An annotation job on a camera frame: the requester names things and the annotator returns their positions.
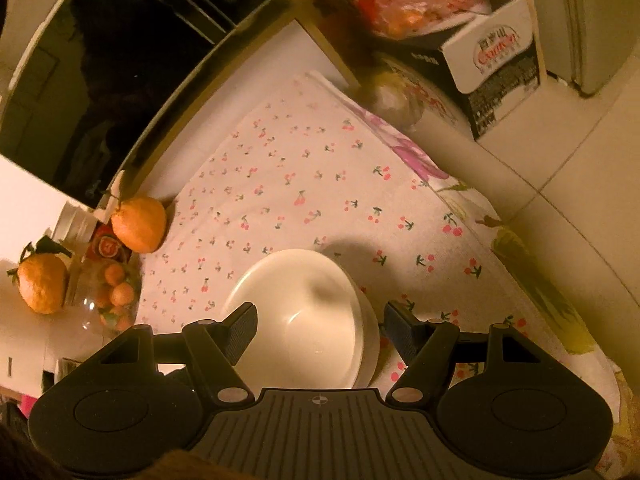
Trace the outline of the large cream bowl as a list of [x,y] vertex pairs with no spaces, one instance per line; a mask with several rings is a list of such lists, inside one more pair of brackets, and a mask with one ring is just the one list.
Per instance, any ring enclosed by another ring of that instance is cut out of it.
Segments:
[[224,312],[257,308],[257,334],[235,364],[248,388],[351,389],[360,342],[350,276],[320,252],[287,249],[249,268]]

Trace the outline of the white bowl with spout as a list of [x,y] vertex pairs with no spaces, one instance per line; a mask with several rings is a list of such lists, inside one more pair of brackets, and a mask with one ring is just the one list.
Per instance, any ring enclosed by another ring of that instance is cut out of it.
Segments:
[[360,321],[360,325],[357,328],[357,336],[360,342],[359,361],[352,388],[367,388],[370,386],[375,370],[378,367],[380,329],[378,328],[378,318],[369,299],[354,281],[350,282],[358,301]]

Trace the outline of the white Changhong air fryer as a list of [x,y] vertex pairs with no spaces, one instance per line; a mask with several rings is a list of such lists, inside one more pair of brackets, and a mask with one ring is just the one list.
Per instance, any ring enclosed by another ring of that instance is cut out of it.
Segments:
[[100,330],[86,330],[84,315],[74,309],[41,315],[20,304],[1,310],[1,385],[38,398],[45,374],[58,361],[85,361],[106,344]]

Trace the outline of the glass jar of kumquats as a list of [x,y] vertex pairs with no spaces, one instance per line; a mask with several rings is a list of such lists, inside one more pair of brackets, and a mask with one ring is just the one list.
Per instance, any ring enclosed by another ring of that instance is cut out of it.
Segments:
[[141,275],[134,254],[109,224],[98,223],[82,251],[74,276],[72,306],[87,332],[112,339],[134,325]]

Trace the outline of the orange citrus on table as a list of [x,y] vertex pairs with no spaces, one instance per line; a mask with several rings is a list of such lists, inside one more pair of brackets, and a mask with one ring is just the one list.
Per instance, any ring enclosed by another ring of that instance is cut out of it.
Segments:
[[137,254],[150,254],[160,248],[167,230],[167,212],[159,200],[143,195],[123,200],[109,190],[103,195],[116,200],[107,224],[122,244]]

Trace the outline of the large orange citrus on jar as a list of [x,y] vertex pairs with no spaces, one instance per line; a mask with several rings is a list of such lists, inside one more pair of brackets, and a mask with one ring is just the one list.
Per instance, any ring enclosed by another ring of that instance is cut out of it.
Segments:
[[17,286],[18,293],[35,313],[60,313],[65,304],[70,271],[68,263],[73,253],[49,235],[22,250],[17,266],[6,275]]

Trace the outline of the stack of white cups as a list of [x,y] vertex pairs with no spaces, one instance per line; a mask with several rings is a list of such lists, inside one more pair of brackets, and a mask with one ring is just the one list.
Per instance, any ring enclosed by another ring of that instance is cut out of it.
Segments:
[[66,203],[58,217],[52,238],[68,244],[85,244],[91,240],[98,219],[84,208]]

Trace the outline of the cherry print tablecloth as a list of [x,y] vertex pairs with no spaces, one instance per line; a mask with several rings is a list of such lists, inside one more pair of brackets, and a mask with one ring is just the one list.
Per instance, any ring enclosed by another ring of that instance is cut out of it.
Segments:
[[142,260],[138,319],[173,333],[220,320],[254,264],[282,258],[271,307],[238,365],[264,387],[341,388],[360,361],[351,288],[466,332],[514,327],[566,350],[492,245],[507,240],[486,198],[320,76],[288,81],[249,112],[177,195],[163,246]]

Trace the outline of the white Ganten cardboard box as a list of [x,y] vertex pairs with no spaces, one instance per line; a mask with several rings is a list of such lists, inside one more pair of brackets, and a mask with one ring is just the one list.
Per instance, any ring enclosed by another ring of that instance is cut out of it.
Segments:
[[378,38],[376,56],[426,110],[474,141],[540,84],[527,0],[484,0],[424,35]]

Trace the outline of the black microwave oven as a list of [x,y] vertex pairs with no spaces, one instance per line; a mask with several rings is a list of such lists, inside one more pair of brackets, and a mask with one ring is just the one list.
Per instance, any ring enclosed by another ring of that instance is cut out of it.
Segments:
[[213,53],[272,0],[58,0],[1,110],[2,155],[88,207],[155,148]]

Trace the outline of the white refrigerator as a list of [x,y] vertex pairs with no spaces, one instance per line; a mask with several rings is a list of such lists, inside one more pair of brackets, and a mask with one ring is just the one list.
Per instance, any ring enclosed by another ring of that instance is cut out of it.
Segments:
[[598,93],[639,39],[639,0],[534,0],[546,70]]

